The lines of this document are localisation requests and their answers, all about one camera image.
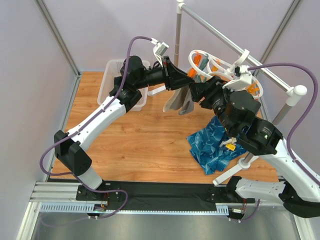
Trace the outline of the white round clip hanger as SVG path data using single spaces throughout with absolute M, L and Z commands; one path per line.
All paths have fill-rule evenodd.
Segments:
M 188 56 L 191 76 L 195 77 L 195 80 L 198 82 L 206 82 L 212 77 L 217 76 L 228 83 L 236 78 L 234 75 L 235 67 L 244 65 L 245 60 L 249 57 L 249 53 L 249 50 L 244 50 L 242 55 L 234 63 L 230 64 L 206 51 L 192 50 Z M 253 74 L 251 85 L 242 90 L 251 94 L 255 100 L 261 98 L 264 94 L 261 83 Z

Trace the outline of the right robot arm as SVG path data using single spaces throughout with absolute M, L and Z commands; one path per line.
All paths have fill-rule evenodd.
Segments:
M 247 152 L 264 159 L 285 178 L 281 182 L 252 181 L 232 176 L 226 191 L 243 199 L 279 203 L 301 218 L 320 215 L 320 184 L 316 174 L 286 150 L 283 134 L 271 122 L 257 117 L 261 104 L 246 90 L 230 90 L 217 76 L 188 85 L 191 99 L 213 110 L 229 138 Z

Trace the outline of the cream beige sock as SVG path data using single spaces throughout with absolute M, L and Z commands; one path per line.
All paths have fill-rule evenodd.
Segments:
M 163 106 L 163 112 L 168 112 L 169 110 L 183 110 L 183 106 L 185 103 L 187 94 L 187 87 L 182 87 L 174 91 L 171 97 L 167 100 L 167 102 Z

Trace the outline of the grey sock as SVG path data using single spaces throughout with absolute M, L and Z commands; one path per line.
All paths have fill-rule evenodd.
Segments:
M 179 93 L 179 112 L 180 116 L 191 113 L 194 110 L 194 102 L 192 101 L 191 91 L 188 86 L 180 89 Z

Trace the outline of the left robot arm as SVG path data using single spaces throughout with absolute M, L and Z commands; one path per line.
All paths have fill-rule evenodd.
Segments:
M 171 91 L 193 82 L 187 73 L 174 66 L 168 56 L 162 57 L 160 64 L 153 68 L 146 68 L 140 57 L 129 56 L 124 60 L 120 74 L 114 88 L 94 112 L 67 133 L 59 130 L 54 135 L 55 157 L 82 183 L 81 194 L 95 200 L 103 199 L 110 190 L 86 153 L 93 141 L 138 103 L 142 88 L 164 84 L 165 89 Z

